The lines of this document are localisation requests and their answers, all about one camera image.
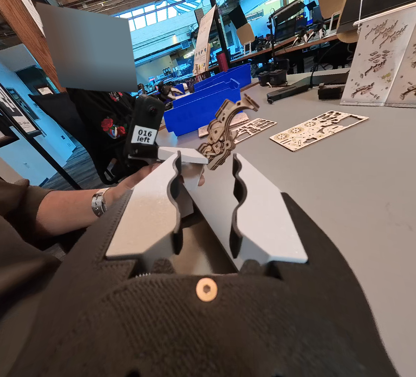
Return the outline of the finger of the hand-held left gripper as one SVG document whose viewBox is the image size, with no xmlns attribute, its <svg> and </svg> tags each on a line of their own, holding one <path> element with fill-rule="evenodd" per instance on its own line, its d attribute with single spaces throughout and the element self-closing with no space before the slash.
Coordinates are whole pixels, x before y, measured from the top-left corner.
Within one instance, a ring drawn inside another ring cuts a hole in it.
<svg viewBox="0 0 416 377">
<path fill-rule="evenodd" d="M 180 152 L 182 163 L 197 163 L 202 165 L 207 165 L 209 163 L 208 158 L 194 148 L 159 146 L 158 159 L 160 161 L 165 161 L 171 155 L 176 156 L 178 152 Z"/>
<path fill-rule="evenodd" d="M 200 163 L 182 163 L 181 176 L 184 187 L 188 192 L 196 190 L 205 183 L 204 164 Z"/>
</svg>

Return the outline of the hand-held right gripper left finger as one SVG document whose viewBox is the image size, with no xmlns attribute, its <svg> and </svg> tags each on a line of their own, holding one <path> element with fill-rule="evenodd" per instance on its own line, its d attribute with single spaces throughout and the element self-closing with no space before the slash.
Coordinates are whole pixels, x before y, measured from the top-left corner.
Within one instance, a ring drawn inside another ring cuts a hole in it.
<svg viewBox="0 0 416 377">
<path fill-rule="evenodd" d="M 181 153 L 176 152 L 133 188 L 107 259 L 158 260 L 180 254 L 180 176 Z"/>
</svg>

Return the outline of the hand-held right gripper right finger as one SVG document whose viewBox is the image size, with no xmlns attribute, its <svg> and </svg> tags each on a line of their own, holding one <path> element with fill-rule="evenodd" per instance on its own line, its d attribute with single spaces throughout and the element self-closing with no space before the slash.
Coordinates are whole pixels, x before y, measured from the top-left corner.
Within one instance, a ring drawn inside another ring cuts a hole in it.
<svg viewBox="0 0 416 377">
<path fill-rule="evenodd" d="M 232 174 L 237 199 L 229 238 L 233 259 L 307 262 L 280 189 L 239 153 L 233 154 Z"/>
</svg>

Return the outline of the wooden puzzle model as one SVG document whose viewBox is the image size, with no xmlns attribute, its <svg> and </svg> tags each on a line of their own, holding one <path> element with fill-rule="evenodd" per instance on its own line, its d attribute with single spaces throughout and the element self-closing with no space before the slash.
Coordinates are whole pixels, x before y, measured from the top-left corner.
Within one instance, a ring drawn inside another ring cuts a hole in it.
<svg viewBox="0 0 416 377">
<path fill-rule="evenodd" d="M 208 125 L 206 141 L 197 148 L 208 159 L 207 169 L 213 171 L 221 166 L 235 149 L 236 136 L 231 133 L 231 121 L 236 114 L 247 109 L 259 109 L 259 105 L 247 94 L 236 103 L 229 99 L 222 103 L 215 119 Z"/>
</svg>

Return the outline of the person's left forearm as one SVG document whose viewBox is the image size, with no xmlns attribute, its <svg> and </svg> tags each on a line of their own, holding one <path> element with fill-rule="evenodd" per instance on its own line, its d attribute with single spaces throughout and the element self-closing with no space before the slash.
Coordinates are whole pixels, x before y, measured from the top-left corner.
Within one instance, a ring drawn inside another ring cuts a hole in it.
<svg viewBox="0 0 416 377">
<path fill-rule="evenodd" d="M 90 226 L 95 190 L 57 191 L 30 186 L 28 181 L 0 182 L 1 246 L 17 239 L 35 243 Z"/>
</svg>

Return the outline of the grey desk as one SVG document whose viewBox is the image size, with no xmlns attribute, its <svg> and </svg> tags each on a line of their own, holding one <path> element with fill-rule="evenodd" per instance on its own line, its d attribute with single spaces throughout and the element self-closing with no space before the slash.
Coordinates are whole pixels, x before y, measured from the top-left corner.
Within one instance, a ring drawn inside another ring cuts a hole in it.
<svg viewBox="0 0 416 377">
<path fill-rule="evenodd" d="M 338 247 L 366 293 L 400 376 L 415 376 L 415 109 L 320 101 L 317 89 L 267 103 L 244 93 L 250 119 L 277 122 L 236 151 L 288 193 Z M 326 111 L 368 119 L 299 151 L 270 137 Z"/>
</svg>

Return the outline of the person's left hand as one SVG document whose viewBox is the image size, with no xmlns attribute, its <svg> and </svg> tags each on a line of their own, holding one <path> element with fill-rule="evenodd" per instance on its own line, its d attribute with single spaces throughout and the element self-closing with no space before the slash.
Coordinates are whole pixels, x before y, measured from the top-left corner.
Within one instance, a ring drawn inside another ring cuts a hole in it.
<svg viewBox="0 0 416 377">
<path fill-rule="evenodd" d="M 123 179 L 117 186 L 109 188 L 104 194 L 106 204 L 110 206 L 117 202 L 127 191 L 131 190 L 150 173 L 155 171 L 161 164 L 162 162 L 156 162 L 144 166 L 134 174 Z"/>
</svg>

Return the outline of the black floral garment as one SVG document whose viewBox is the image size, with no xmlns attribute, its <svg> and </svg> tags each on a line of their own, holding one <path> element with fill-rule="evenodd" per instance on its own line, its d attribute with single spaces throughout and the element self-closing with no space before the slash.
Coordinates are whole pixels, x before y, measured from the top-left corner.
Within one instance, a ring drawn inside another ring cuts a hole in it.
<svg viewBox="0 0 416 377">
<path fill-rule="evenodd" d="M 123 158 L 135 98 L 127 92 L 103 92 L 66 89 L 88 134 L 94 157 L 107 170 L 110 163 L 112 181 L 118 183 L 132 173 Z"/>
</svg>

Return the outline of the large blue plastic bin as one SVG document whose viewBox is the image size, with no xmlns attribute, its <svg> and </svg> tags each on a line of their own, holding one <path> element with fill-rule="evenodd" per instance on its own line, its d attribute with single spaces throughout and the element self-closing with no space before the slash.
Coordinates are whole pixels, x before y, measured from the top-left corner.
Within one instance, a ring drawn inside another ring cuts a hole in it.
<svg viewBox="0 0 416 377">
<path fill-rule="evenodd" d="M 164 113 L 167 131 L 180 136 L 208 125 L 226 99 L 233 103 L 241 99 L 240 83 L 235 79 L 174 100 L 173 108 Z"/>
<path fill-rule="evenodd" d="M 240 84 L 240 87 L 245 87 L 251 84 L 251 64 L 243 64 L 241 66 L 231 68 L 226 72 L 220 72 L 194 84 L 194 92 L 211 87 L 221 82 L 229 82 L 231 79 Z"/>
</svg>

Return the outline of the white poster board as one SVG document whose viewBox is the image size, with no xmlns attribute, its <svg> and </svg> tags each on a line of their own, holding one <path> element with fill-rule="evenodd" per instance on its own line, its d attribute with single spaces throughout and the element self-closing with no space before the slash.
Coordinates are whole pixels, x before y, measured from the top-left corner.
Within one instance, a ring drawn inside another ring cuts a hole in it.
<svg viewBox="0 0 416 377">
<path fill-rule="evenodd" d="M 194 54 L 193 74 L 195 76 L 207 72 L 209 68 L 211 51 L 209 35 L 216 7 L 214 5 L 200 20 Z"/>
</svg>

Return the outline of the wooden puzzle sheet with gears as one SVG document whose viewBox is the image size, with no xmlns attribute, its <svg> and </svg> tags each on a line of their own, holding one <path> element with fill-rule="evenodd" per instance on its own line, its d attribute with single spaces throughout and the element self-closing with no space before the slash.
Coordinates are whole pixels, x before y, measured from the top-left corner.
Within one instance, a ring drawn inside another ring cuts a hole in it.
<svg viewBox="0 0 416 377">
<path fill-rule="evenodd" d="M 330 110 L 279 132 L 270 140 L 295 152 L 368 119 L 366 116 Z"/>
</svg>

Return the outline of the black battery chargers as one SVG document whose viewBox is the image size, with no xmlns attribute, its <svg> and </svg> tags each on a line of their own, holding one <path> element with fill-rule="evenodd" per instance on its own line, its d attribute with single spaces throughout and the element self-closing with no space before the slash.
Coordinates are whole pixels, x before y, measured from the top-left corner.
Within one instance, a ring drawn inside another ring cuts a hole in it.
<svg viewBox="0 0 416 377">
<path fill-rule="evenodd" d="M 262 87 L 282 87 L 288 84 L 287 72 L 284 69 L 260 72 L 258 80 Z"/>
</svg>

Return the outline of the black pole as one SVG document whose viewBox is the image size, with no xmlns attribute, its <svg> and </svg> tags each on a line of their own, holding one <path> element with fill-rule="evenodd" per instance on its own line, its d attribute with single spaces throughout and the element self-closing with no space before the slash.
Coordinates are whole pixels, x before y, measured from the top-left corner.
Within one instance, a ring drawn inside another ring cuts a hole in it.
<svg viewBox="0 0 416 377">
<path fill-rule="evenodd" d="M 216 0 L 210 0 L 210 3 L 211 3 L 211 7 L 215 8 L 214 22 L 215 22 L 216 29 L 217 29 L 218 38 L 219 38 L 219 42 L 220 42 L 220 45 L 221 45 L 221 50 L 222 50 L 222 52 L 225 56 L 227 68 L 231 68 L 230 56 L 229 56 L 229 53 L 228 53 L 225 34 L 224 34 L 224 29 L 223 29 L 223 25 L 222 25 L 222 22 L 221 22 L 221 19 L 220 19 L 219 10 L 218 10 L 218 7 L 216 5 Z"/>
</svg>

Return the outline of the white paper notice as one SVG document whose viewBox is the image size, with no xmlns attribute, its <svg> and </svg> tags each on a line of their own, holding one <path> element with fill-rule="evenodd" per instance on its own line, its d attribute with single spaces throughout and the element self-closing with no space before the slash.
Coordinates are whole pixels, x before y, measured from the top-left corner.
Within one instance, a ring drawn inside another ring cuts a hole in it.
<svg viewBox="0 0 416 377">
<path fill-rule="evenodd" d="M 43 29 L 43 24 L 41 21 L 41 18 L 39 16 L 39 13 L 37 12 L 33 2 L 31 0 L 21 0 L 22 3 L 25 5 L 25 7 L 27 8 L 28 12 L 30 13 L 30 15 L 32 16 L 33 20 L 36 22 L 37 26 L 39 27 L 40 31 L 42 32 L 42 34 L 45 37 L 44 34 L 44 29 Z"/>
</svg>

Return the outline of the standing instruction sheet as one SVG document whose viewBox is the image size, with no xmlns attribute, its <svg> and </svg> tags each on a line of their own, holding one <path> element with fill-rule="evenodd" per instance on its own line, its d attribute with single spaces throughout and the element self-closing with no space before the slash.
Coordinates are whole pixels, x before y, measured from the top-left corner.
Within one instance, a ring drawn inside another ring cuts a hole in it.
<svg viewBox="0 0 416 377">
<path fill-rule="evenodd" d="M 361 27 L 341 105 L 416 107 L 416 7 Z"/>
</svg>

